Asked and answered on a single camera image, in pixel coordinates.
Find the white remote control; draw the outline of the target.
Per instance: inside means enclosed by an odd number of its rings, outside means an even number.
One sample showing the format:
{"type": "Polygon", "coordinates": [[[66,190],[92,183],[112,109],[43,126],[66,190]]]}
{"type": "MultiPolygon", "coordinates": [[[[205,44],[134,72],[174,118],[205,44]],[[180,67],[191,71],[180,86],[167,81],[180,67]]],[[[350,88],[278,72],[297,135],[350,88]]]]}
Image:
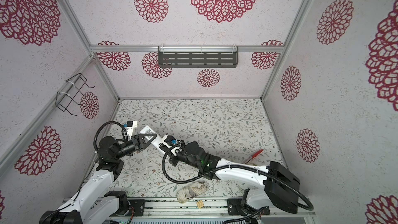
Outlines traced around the white remote control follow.
{"type": "Polygon", "coordinates": [[[152,141],[150,142],[151,145],[158,150],[162,155],[165,154],[166,151],[168,151],[173,144],[168,144],[165,140],[167,136],[165,135],[164,137],[161,137],[158,135],[155,130],[153,130],[150,126],[146,125],[143,129],[139,131],[139,134],[149,134],[149,136],[146,136],[145,139],[147,141],[152,141]]]}

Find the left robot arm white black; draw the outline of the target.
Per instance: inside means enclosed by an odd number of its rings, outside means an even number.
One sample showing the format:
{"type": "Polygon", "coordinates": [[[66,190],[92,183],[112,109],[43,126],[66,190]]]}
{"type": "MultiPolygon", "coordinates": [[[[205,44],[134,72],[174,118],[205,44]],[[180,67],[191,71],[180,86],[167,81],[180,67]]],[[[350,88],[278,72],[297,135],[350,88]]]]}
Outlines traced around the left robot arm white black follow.
{"type": "Polygon", "coordinates": [[[94,137],[93,146],[98,164],[91,178],[82,180],[79,190],[66,203],[54,211],[47,211],[39,220],[41,224],[101,224],[112,215],[125,216],[133,211],[124,191],[106,189],[119,177],[123,157],[131,156],[150,146],[158,135],[153,131],[136,133],[136,121],[122,128],[122,138],[106,136],[100,141],[94,137]]]}

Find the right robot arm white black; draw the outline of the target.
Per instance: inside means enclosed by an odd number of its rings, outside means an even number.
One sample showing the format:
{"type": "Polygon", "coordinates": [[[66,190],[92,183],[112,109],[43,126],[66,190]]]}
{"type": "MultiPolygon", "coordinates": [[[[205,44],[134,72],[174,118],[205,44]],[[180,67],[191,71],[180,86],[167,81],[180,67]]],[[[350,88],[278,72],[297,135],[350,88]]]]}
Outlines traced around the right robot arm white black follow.
{"type": "Polygon", "coordinates": [[[279,162],[272,161],[267,166],[249,166],[234,163],[207,153],[197,142],[185,144],[172,136],[160,146],[163,152],[162,172],[175,184],[188,184],[196,180],[232,180],[249,185],[242,199],[245,210],[252,213],[262,207],[274,206],[284,212],[296,214],[299,208],[312,210],[300,193],[300,180],[279,162]],[[165,163],[177,166],[179,162],[198,169],[192,179],[178,180],[168,175],[165,163]]]}

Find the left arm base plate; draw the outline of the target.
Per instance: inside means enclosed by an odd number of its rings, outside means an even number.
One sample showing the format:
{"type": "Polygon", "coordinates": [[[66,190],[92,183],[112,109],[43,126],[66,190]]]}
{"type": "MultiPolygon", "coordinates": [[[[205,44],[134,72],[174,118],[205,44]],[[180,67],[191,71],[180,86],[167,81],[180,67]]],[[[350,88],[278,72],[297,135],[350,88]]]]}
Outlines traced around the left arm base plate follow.
{"type": "Polygon", "coordinates": [[[133,209],[133,217],[142,217],[144,215],[146,200],[129,199],[129,203],[133,209]]]}

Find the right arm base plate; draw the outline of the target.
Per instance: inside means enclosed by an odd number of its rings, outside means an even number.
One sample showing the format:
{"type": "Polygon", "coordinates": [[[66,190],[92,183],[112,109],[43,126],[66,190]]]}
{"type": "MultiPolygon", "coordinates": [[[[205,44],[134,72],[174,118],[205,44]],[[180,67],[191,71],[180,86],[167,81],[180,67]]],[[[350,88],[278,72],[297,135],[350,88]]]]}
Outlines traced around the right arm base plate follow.
{"type": "Polygon", "coordinates": [[[229,216],[248,216],[254,214],[257,209],[242,203],[242,198],[227,199],[227,209],[229,216]]]}

